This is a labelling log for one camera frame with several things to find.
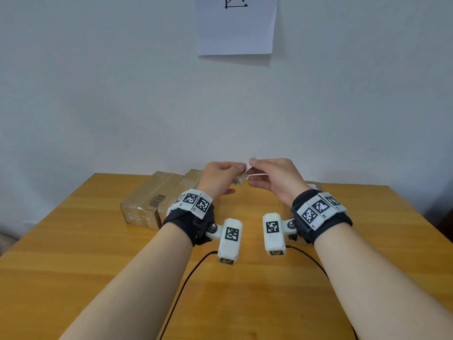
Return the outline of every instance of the person's left arm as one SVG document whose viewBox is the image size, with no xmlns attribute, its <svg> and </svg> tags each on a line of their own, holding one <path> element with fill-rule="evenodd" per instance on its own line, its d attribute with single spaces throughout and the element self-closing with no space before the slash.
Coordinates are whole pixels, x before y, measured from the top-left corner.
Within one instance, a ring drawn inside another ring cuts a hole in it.
<svg viewBox="0 0 453 340">
<path fill-rule="evenodd" d="M 213 199 L 234 193 L 232 180 L 246 164 L 211 162 L 198 190 Z M 187 234 L 166 223 L 66 329 L 61 340 L 155 339 L 192 253 Z"/>
</svg>

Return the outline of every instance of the black wristband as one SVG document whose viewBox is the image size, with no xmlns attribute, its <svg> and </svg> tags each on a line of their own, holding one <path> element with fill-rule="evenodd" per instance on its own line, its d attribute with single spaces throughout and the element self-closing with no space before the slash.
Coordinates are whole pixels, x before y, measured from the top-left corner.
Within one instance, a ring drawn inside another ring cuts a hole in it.
<svg viewBox="0 0 453 340">
<path fill-rule="evenodd" d="M 190 211 L 182 209 L 172 210 L 167 218 L 162 222 L 162 227 L 169 222 L 183 230 L 187 236 L 189 236 L 193 246 L 202 245 L 206 242 L 212 241 L 211 238 L 205 235 L 205 232 L 208 226 L 215 223 L 214 206 L 211 205 L 209 207 L 203 219 L 196 217 Z"/>
<path fill-rule="evenodd" d="M 310 189 L 298 195 L 293 201 L 291 212 L 296 220 L 297 234 L 305 239 L 307 243 L 314 243 L 315 240 L 324 233 L 327 229 L 332 228 L 340 223 L 348 223 L 352 227 L 352 220 L 344 213 L 339 212 L 327 219 L 318 229 L 313 230 L 310 226 L 299 216 L 297 210 L 309 199 L 316 196 L 321 191 Z"/>
</svg>

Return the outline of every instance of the paper sheet on wall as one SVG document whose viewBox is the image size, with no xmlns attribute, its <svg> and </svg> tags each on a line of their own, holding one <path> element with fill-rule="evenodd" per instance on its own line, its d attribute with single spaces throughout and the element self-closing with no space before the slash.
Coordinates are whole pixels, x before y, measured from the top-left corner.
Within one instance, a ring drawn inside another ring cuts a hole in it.
<svg viewBox="0 0 453 340">
<path fill-rule="evenodd" d="M 198 55 L 272 53 L 278 0 L 195 0 Z"/>
</svg>

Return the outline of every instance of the hand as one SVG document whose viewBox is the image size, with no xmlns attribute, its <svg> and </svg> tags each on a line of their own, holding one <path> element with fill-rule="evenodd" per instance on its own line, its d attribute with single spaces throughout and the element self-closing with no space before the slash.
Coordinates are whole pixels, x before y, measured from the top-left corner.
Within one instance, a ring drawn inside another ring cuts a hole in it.
<svg viewBox="0 0 453 340">
<path fill-rule="evenodd" d="M 290 159 L 250 159 L 249 163 L 253 168 L 247 174 L 268 174 L 249 176 L 249 185 L 271 191 L 290 207 L 299 194 L 311 189 Z"/>
<path fill-rule="evenodd" d="M 197 189 L 209 195 L 213 200 L 224 194 L 233 194 L 230 188 L 235 177 L 246 170 L 246 164 L 241 162 L 209 162 L 203 171 Z"/>
</svg>

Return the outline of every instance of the white bracket arm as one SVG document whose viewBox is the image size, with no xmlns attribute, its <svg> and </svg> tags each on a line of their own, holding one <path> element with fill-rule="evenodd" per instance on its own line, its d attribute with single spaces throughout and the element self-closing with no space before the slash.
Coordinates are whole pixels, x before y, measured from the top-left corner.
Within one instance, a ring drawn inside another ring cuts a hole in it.
<svg viewBox="0 0 453 340">
<path fill-rule="evenodd" d="M 227 218 L 224 225 L 212 224 L 206 231 L 206 236 L 220 240 L 217 254 L 218 262 L 234 265 L 239 258 L 241 246 L 242 223 L 234 218 Z"/>
<path fill-rule="evenodd" d="M 269 255 L 286 255 L 285 238 L 296 234 L 296 222 L 283 221 L 280 214 L 273 212 L 263 216 L 264 247 Z"/>
</svg>

